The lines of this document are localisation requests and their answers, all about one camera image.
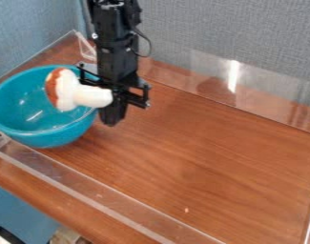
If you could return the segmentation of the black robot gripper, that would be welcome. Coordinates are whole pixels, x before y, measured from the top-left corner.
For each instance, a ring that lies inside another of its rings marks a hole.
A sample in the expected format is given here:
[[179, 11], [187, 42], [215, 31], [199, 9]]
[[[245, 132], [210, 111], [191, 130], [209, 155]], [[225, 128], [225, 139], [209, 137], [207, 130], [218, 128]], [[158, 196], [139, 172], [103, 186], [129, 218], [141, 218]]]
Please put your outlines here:
[[101, 122], [114, 127], [125, 118], [127, 105], [146, 109], [150, 107], [151, 85], [138, 76], [137, 37], [111, 42], [95, 41], [97, 70], [79, 64], [79, 80], [83, 85], [111, 90], [113, 103], [99, 109]]

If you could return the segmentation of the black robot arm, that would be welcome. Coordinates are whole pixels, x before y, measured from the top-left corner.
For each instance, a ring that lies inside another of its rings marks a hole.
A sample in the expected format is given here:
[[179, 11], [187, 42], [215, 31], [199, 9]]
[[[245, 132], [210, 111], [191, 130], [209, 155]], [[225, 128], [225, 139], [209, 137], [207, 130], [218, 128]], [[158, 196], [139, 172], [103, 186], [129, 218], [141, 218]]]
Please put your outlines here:
[[114, 127], [126, 118], [129, 105], [150, 107], [151, 85], [138, 76], [139, 38], [153, 43], [137, 28], [142, 22], [138, 0], [87, 0], [87, 6], [95, 28], [97, 70], [81, 63], [79, 81], [111, 91], [114, 101], [99, 109], [99, 119]]

